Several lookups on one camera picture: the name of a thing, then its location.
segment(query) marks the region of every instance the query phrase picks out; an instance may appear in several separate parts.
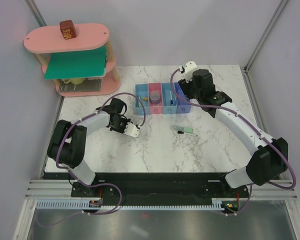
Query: wooden post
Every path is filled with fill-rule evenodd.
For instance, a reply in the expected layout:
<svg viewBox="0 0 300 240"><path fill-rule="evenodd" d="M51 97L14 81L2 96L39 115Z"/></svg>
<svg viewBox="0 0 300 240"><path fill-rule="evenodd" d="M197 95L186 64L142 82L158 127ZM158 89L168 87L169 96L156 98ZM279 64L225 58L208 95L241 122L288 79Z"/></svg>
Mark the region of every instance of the wooden post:
<svg viewBox="0 0 300 240"><path fill-rule="evenodd" d="M44 56L42 56L41 54L38 54L38 53L35 53L34 55L39 60L39 62L41 63L42 66L48 66L48 61L47 61L47 59L45 59ZM54 82L55 85L57 85L57 86L60 85L59 79L53 79L52 81Z"/></svg>
<svg viewBox="0 0 300 240"><path fill-rule="evenodd" d="M106 55L107 55L107 60L109 62L113 62L115 60L115 55L114 55L114 51L112 49L110 40L108 40L105 44L105 48L106 48Z"/></svg>
<svg viewBox="0 0 300 240"><path fill-rule="evenodd" d="M120 76L119 76L119 73L118 73L118 69L117 69L117 66L114 66L113 70L113 78L116 82L120 82Z"/></svg>

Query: white marble surface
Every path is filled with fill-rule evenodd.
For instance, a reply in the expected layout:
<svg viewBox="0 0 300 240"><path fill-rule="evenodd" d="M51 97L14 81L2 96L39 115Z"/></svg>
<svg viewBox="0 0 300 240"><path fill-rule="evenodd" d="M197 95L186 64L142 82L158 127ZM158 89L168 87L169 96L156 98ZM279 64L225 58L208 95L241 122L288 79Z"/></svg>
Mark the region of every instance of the white marble surface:
<svg viewBox="0 0 300 240"><path fill-rule="evenodd" d="M202 65L213 76L219 91L227 93L246 117L255 121L245 83L238 65ZM122 84L117 93L135 92L135 84L167 83L177 66L119 67ZM174 82L181 79L175 75ZM109 96L65 98L60 119L82 118L100 107ZM125 114L134 123L135 99L120 96L127 103ZM170 125L191 127L198 137L176 135ZM132 138L108 128L87 137L85 160L95 172L223 172L245 166L250 154L237 137L222 123L198 107L188 114L149 115L139 138ZM62 172L48 159L46 172Z"/></svg>

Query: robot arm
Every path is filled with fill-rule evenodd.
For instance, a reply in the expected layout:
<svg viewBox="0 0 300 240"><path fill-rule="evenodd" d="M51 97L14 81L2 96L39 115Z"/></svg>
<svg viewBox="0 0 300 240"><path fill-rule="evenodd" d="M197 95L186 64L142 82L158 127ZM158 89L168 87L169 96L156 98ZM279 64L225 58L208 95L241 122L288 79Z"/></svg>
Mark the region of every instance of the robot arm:
<svg viewBox="0 0 300 240"><path fill-rule="evenodd" d="M216 91L212 75L208 70L199 69L195 62L188 61L182 65L181 73L184 73L185 78L178 83L188 99L196 99L200 105L220 106L237 113L233 114L220 108L202 108L228 127L252 156L247 166L228 173L222 179L227 186L232 189L252 183L261 186L287 170L287 165L280 156L246 122L237 117L238 115L243 116L243 114L232 102L232 99L224 92ZM288 159L288 143L283 138L274 139L253 122L250 124Z"/></svg>
<svg viewBox="0 0 300 240"><path fill-rule="evenodd" d="M84 160L88 135L101 128L110 128L110 131L134 138L139 136L139 127L134 125L130 119L127 119L124 114L121 114L124 108L127 111L127 105L122 100L113 98L110 105L105 106L95 116L76 125L70 132L61 150L59 163L67 167L83 183L91 185L96 177L95 172L90 169ZM60 144L67 130L75 122L76 120L72 122L60 120L57 122L48 146L48 157L56 160Z"/></svg>

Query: white wall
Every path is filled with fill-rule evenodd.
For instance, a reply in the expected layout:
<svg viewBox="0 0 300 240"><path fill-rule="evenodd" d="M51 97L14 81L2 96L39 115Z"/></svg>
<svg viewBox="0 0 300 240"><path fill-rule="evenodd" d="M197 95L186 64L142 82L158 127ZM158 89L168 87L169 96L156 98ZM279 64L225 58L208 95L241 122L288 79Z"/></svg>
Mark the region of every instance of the white wall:
<svg viewBox="0 0 300 240"><path fill-rule="evenodd" d="M110 30L119 65L245 65L280 0L34 0L47 25Z"/></svg>
<svg viewBox="0 0 300 240"><path fill-rule="evenodd" d="M22 0L0 0L0 240L13 237L59 101L36 57L23 46L37 27Z"/></svg>
<svg viewBox="0 0 300 240"><path fill-rule="evenodd" d="M300 0L291 0L249 72L270 133L289 144L300 199Z"/></svg>

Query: pink shelf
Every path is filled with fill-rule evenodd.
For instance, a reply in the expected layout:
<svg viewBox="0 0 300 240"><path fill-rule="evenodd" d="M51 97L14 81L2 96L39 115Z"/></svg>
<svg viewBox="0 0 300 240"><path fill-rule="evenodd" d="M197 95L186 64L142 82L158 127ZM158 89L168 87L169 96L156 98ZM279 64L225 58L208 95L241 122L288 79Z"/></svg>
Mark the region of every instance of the pink shelf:
<svg viewBox="0 0 300 240"><path fill-rule="evenodd" d="M109 39L109 30L101 23L75 24L74 27L76 38L65 40L58 25L43 26L31 31L23 44L31 53L47 54L93 50L106 44Z"/></svg>
<svg viewBox="0 0 300 240"><path fill-rule="evenodd" d="M59 92L63 97L85 97L112 94L119 89L121 81L115 81L113 72L107 73L103 80L101 91L86 91L86 92ZM56 91L59 91L59 85L55 86Z"/></svg>
<svg viewBox="0 0 300 240"><path fill-rule="evenodd" d="M105 65L105 72L109 73L110 71L112 71L112 69L114 69L114 67L116 66L116 60L114 61L108 61ZM42 71L45 74L47 71L48 66L42 66Z"/></svg>

